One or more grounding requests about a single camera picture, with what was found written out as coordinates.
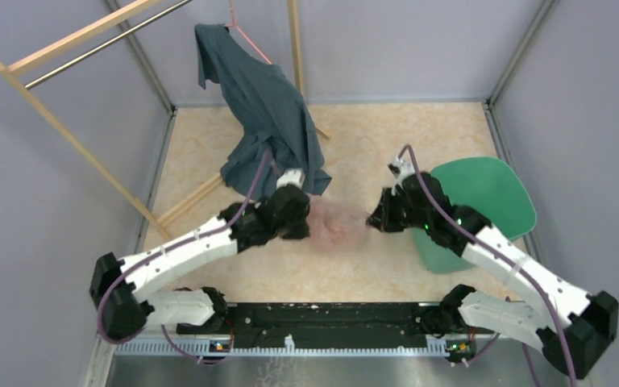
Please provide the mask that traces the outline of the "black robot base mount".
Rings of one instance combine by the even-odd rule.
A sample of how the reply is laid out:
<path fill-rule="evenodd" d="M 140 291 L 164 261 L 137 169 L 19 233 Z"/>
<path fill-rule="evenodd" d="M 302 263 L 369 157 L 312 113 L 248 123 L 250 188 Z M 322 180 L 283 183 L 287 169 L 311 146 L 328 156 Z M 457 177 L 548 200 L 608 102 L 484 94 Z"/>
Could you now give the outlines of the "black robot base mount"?
<path fill-rule="evenodd" d="M 181 336 L 222 335 L 234 347 L 280 347 L 290 335 L 301 348 L 425 347 L 428 339 L 471 333 L 471 328 L 436 303 L 343 302 L 256 303 L 227 306 L 202 326 L 177 324 Z"/>

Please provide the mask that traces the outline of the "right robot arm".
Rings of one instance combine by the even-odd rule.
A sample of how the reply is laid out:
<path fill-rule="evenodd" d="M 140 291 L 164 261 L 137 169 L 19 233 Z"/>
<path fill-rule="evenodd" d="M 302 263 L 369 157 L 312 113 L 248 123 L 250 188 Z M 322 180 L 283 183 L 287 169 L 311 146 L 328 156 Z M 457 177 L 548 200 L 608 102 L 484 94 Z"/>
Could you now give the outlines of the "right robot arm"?
<path fill-rule="evenodd" d="M 451 204 L 439 180 L 391 167 L 368 225 L 384 233 L 414 229 L 438 247 L 490 273 L 521 299 L 514 305 L 469 285 L 456 286 L 440 310 L 451 332 L 485 328 L 539 350 L 561 373 L 583 380 L 617 337 L 619 302 L 575 286 L 517 248 L 478 210 Z"/>

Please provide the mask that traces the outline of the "pink plastic trash bag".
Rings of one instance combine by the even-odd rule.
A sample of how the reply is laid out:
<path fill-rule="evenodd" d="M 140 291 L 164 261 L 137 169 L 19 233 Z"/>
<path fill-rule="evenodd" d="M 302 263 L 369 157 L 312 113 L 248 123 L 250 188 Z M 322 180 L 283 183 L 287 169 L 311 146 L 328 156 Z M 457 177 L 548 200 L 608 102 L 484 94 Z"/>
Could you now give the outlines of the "pink plastic trash bag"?
<path fill-rule="evenodd" d="M 342 253 L 364 243 L 370 214 L 352 205 L 322 196 L 309 196 L 309 246 L 316 252 Z"/>

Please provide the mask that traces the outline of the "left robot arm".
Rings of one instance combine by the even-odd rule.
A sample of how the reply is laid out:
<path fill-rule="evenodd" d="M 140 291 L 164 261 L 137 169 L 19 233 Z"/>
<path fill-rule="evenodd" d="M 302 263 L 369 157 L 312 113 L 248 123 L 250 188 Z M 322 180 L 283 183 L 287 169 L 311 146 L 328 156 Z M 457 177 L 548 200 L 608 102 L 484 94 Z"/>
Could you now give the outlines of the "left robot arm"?
<path fill-rule="evenodd" d="M 216 333 L 227 303 L 213 287 L 166 291 L 176 279 L 215 260 L 264 246 L 275 239 L 305 239 L 310 198 L 285 185 L 261 202 L 235 202 L 194 231 L 157 248 L 118 258 L 109 252 L 94 266 L 89 295 L 97 331 L 113 344 L 147 327 L 175 325 L 180 332 Z"/>

